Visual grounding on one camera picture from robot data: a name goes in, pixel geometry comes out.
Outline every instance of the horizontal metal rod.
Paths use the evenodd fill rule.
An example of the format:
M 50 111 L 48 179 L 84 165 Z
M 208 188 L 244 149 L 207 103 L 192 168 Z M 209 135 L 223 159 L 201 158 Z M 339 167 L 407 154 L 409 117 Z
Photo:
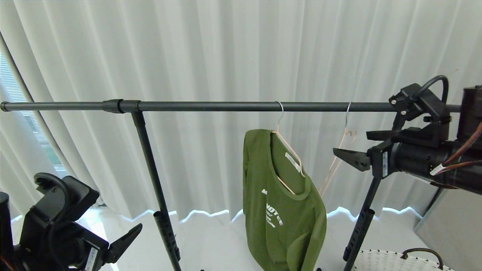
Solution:
M 119 103 L 122 111 L 123 100 Z M 281 102 L 287 112 L 345 112 L 347 102 Z M 3 111 L 19 110 L 103 110 L 104 102 L 34 102 L 34 103 L 9 103 L 3 102 Z M 281 111 L 278 102 L 144 102 L 138 104 L 140 111 L 237 111 L 237 112 L 262 112 Z M 460 105 L 448 105 L 451 112 L 460 112 Z M 351 103 L 350 112 L 395 112 L 388 103 Z

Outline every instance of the white floor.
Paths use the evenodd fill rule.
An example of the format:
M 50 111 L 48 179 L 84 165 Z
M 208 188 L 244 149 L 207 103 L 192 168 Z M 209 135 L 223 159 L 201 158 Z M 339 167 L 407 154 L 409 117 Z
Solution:
M 342 255 L 355 218 L 340 210 L 329 214 L 328 231 L 317 264 L 323 271 L 341 271 L 345 264 Z M 419 215 L 412 209 L 398 214 L 384 210 L 380 218 L 373 220 L 362 249 L 401 252 L 408 248 L 426 247 L 413 232 L 419 220 Z M 171 221 L 178 221 L 175 214 L 171 216 Z M 115 241 L 136 224 L 143 224 L 142 232 L 119 261 L 105 265 L 101 271 L 172 270 L 152 213 L 146 212 L 132 221 L 104 207 L 87 211 L 78 222 L 109 242 Z M 13 222 L 15 244 L 20 239 L 22 223 L 22 219 Z M 173 227 L 181 251 L 183 270 L 261 271 L 246 245 L 244 215 L 231 221 L 226 212 L 212 217 L 193 213 Z M 436 261 L 431 255 L 415 253 L 415 256 Z

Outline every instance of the rack leg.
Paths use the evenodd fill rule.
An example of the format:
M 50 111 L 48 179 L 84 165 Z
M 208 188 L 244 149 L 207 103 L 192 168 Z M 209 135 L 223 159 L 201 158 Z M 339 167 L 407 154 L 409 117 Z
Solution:
M 353 264 L 355 263 L 358 252 L 360 251 L 361 244 L 365 239 L 365 235 L 368 232 L 370 223 L 375 215 L 375 211 L 370 209 L 370 206 L 375 198 L 380 181 L 381 179 L 373 178 L 370 188 L 368 189 L 368 193 L 365 197 L 365 202 L 361 208 L 360 215 L 358 216 L 357 223 L 355 224 L 350 241 L 348 242 L 348 245 L 345 248 L 345 253 L 343 254 L 343 260 L 347 262 L 343 271 L 351 271 L 353 268 Z
M 171 220 L 169 219 L 169 212 L 166 207 L 166 200 L 164 193 L 162 192 L 161 182 L 159 180 L 159 174 L 156 168 L 156 162 L 154 161 L 154 155 L 152 154 L 152 148 L 150 146 L 149 137 L 147 136 L 146 121 L 141 111 L 132 112 L 132 118 L 137 128 L 137 134 L 141 142 L 142 151 L 147 163 L 147 169 L 151 177 L 152 186 L 156 193 L 156 198 L 159 204 L 160 211 L 154 213 L 154 218 L 161 234 L 164 246 L 166 247 L 167 254 L 171 260 L 174 271 L 181 271 L 179 265 L 180 254 L 177 247 L 173 227 Z

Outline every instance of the woven basket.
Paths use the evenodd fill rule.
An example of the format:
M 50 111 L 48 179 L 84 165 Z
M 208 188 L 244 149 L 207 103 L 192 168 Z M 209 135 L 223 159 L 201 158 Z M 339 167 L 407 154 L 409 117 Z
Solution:
M 414 251 L 430 252 L 439 262 L 408 256 Z M 362 250 L 358 253 L 352 271 L 454 271 L 443 265 L 440 255 L 428 248 L 412 248 L 402 253 L 386 250 Z

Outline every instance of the shirt neckline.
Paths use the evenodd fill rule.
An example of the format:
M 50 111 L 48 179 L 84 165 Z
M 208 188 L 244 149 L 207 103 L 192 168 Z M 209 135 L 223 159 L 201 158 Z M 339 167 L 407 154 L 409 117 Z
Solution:
M 306 172 L 303 170 L 303 168 L 301 170 L 303 170 L 303 173 L 305 174 L 305 191 L 301 194 L 297 194 L 297 195 L 293 195 L 291 194 L 291 192 L 289 192 L 288 189 L 286 189 L 286 187 L 284 187 L 284 185 L 280 182 L 280 180 L 278 180 L 278 176 L 276 175 L 276 171 L 274 170 L 274 165 L 273 165 L 273 159 L 272 159 L 272 156 L 271 156 L 271 133 L 272 131 L 270 130 L 267 130 L 268 132 L 268 136 L 267 136 L 267 144 L 268 144 L 268 165 L 269 165 L 269 169 L 271 170 L 271 174 L 273 175 L 272 177 L 274 178 L 275 180 L 275 183 L 277 184 L 277 186 L 280 188 L 280 190 L 286 195 L 288 196 L 289 198 L 293 199 L 293 200 L 296 200 L 296 201 L 302 201 L 304 200 L 305 198 L 308 197 L 310 191 L 311 191 L 311 179 L 309 178 L 309 176 L 306 174 Z M 286 148 L 286 146 L 283 144 L 283 142 L 278 138 L 277 135 L 274 135 L 274 138 L 276 138 L 275 140 L 281 144 L 281 146 L 283 147 L 283 149 L 289 153 L 291 156 L 293 156 L 293 154 Z

